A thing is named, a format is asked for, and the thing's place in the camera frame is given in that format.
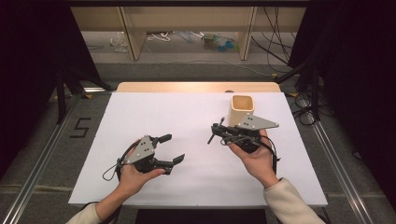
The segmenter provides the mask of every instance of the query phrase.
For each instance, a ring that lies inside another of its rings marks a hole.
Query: silver metal plate
[[[126,164],[132,164],[136,161],[140,161],[147,156],[150,156],[155,153],[154,147],[151,144],[151,141],[149,140],[148,136],[144,136],[139,144],[136,146],[134,149],[134,152],[129,158],[124,159],[124,163]]]
[[[260,129],[277,128],[279,127],[279,124],[268,119],[262,119],[252,114],[246,114],[242,118],[241,122],[236,126],[241,129],[256,131]]]

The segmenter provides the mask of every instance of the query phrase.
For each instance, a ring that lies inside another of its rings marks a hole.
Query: white table
[[[136,208],[222,209],[266,205],[261,184],[230,149],[219,143],[220,138],[215,136],[207,144],[210,126],[228,114],[232,94],[252,96],[254,114],[279,123],[279,128],[267,130],[281,158],[277,175],[289,179],[307,204],[327,205],[281,92],[113,93],[69,203],[100,201],[118,184],[116,177],[107,182],[102,174],[134,140],[144,134],[155,137],[171,133],[172,140],[157,146],[155,158],[171,161],[186,154],[185,160],[172,174],[149,181],[125,204]]]

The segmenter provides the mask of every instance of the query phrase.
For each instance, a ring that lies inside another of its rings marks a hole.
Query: white sleeve
[[[286,178],[282,178],[271,188],[265,189],[264,199],[276,217],[284,224],[324,223],[306,205],[297,189]]]
[[[66,224],[98,224],[102,220],[96,213],[96,203],[88,204],[83,210],[75,214]]]

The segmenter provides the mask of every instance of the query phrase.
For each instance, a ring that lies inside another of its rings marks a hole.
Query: cup
[[[253,114],[253,98],[247,95],[233,95],[229,113],[228,125],[233,127],[240,123],[242,118],[247,114]]]

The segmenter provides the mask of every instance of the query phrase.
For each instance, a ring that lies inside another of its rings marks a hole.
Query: human hand
[[[134,152],[132,148],[127,157]],[[151,172],[142,174],[132,164],[125,164],[121,168],[120,183],[102,201],[96,204],[96,214],[101,220],[106,220],[132,195],[139,192],[143,185],[150,179],[165,173],[164,169],[155,169]]]
[[[135,147],[128,152],[126,158],[132,155],[134,149]],[[120,183],[118,184],[116,191],[119,191],[126,197],[126,199],[128,199],[141,190],[143,185],[145,185],[150,179],[163,175],[164,173],[164,169],[154,169],[148,173],[142,174],[134,167],[133,164],[124,164],[121,168]]]
[[[268,136],[267,131],[264,129],[260,130],[260,135]],[[271,146],[267,138],[262,137],[261,140],[265,145]],[[256,151],[249,154],[234,143],[228,146],[230,150],[241,159],[247,171],[252,176],[256,177],[265,188],[270,188],[279,182],[272,168],[272,153],[268,148],[260,146]]]

